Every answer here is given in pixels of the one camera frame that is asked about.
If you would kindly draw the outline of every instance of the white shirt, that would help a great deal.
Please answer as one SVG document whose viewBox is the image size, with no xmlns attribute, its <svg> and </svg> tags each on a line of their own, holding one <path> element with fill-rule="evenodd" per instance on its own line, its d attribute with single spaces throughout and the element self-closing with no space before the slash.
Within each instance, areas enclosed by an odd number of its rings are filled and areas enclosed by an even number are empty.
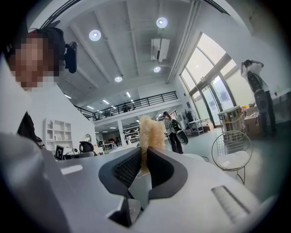
<svg viewBox="0 0 291 233">
<path fill-rule="evenodd" d="M 168 116 L 165 116 L 164 122 L 165 122 L 166 132 L 168 135 L 170 135 L 171 133 L 176 133 L 176 131 L 174 130 L 172 126 L 172 120 L 170 120 Z"/>
<path fill-rule="evenodd" d="M 260 64 L 253 63 L 251 66 L 248 66 L 248 68 L 246 68 L 245 66 L 243 66 L 242 69 L 243 69 L 243 73 L 242 73 L 241 76 L 244 79 L 246 79 L 247 82 L 248 82 L 247 73 L 249 71 L 252 72 L 252 73 L 254 73 L 254 74 L 256 74 L 256 75 L 258 75 L 259 77 L 261 77 L 260 76 L 260 72 L 262 70 L 262 64 L 261 63 Z M 267 84 L 263 80 L 262 80 L 262 88 L 263 88 L 264 91 L 268 91 L 269 90 Z"/>
</svg>

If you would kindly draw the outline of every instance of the black chair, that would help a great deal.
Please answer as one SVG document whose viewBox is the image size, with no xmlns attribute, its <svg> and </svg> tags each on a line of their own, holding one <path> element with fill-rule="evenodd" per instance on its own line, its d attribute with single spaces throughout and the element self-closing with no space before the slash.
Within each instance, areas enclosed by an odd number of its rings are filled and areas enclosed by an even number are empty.
<svg viewBox="0 0 291 233">
<path fill-rule="evenodd" d="M 94 152 L 94 146 L 91 142 L 80 142 L 79 151 L 80 153 L 93 152 L 94 156 L 97 156 L 97 154 Z"/>
</svg>

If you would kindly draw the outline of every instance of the black pants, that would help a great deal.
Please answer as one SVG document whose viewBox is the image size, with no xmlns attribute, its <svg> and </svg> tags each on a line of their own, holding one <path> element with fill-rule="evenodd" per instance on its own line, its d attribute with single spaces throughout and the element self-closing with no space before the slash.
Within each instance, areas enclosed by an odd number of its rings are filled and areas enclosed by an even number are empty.
<svg viewBox="0 0 291 233">
<path fill-rule="evenodd" d="M 270 91 L 266 91 L 267 101 L 268 101 L 268 113 L 270 117 L 270 124 L 271 124 L 271 130 L 272 133 L 276 131 L 275 128 L 275 114 L 273 109 L 273 101 L 270 95 Z M 260 112 L 260 118 L 261 118 L 261 130 L 263 134 L 267 134 L 267 113 L 266 112 Z"/>
<path fill-rule="evenodd" d="M 183 154 L 182 145 L 177 137 L 177 134 L 170 133 L 169 138 L 170 138 L 170 142 L 171 142 L 171 146 L 172 146 L 172 151 L 179 153 L 179 154 Z"/>
</svg>

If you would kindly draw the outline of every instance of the air conditioner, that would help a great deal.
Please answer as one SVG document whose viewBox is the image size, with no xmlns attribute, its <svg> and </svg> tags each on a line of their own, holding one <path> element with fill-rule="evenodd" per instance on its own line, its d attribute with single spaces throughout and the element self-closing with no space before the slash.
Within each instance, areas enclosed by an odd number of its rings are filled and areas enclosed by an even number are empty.
<svg viewBox="0 0 291 233">
<path fill-rule="evenodd" d="M 162 62 L 167 58 L 170 40 L 163 38 L 151 39 L 151 60 Z"/>
</svg>

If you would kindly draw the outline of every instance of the woman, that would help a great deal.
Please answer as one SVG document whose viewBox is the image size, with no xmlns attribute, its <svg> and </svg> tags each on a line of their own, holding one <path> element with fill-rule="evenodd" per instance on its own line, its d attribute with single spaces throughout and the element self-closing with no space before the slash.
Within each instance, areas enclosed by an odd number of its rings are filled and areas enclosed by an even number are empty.
<svg viewBox="0 0 291 233">
<path fill-rule="evenodd" d="M 179 154 L 183 154 L 181 142 L 179 141 L 177 133 L 172 126 L 172 117 L 169 115 L 168 112 L 164 112 L 163 115 L 165 118 L 165 127 L 167 130 L 167 135 L 169 135 L 170 142 L 172 145 L 172 151 Z"/>
</svg>

